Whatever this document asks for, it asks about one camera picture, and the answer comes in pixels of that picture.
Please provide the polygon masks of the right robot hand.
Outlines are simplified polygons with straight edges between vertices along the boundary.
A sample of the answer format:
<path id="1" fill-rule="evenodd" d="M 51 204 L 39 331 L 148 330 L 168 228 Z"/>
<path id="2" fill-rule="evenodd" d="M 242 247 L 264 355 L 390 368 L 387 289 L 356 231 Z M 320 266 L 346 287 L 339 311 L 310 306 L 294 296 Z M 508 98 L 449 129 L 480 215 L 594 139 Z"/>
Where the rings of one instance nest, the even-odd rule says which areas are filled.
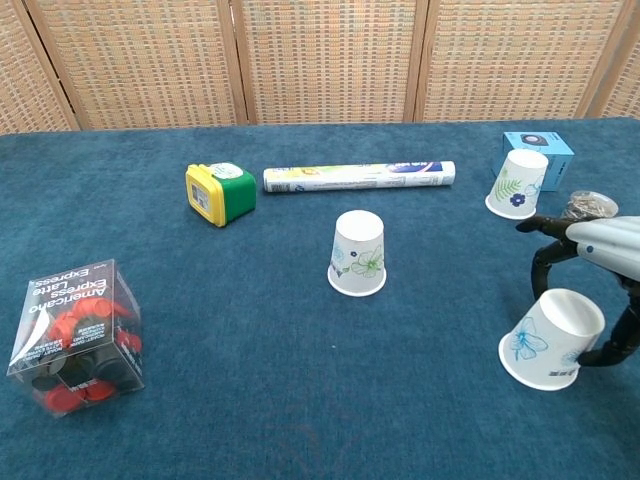
<path id="1" fill-rule="evenodd" d="M 523 233 L 541 232 L 555 241 L 536 251 L 531 265 L 534 297 L 548 289 L 551 267 L 580 256 L 611 272 L 629 296 L 629 304 L 601 348 L 579 355 L 586 367 L 609 367 L 623 362 L 639 347 L 639 218 L 568 219 L 534 215 L 520 221 Z"/>

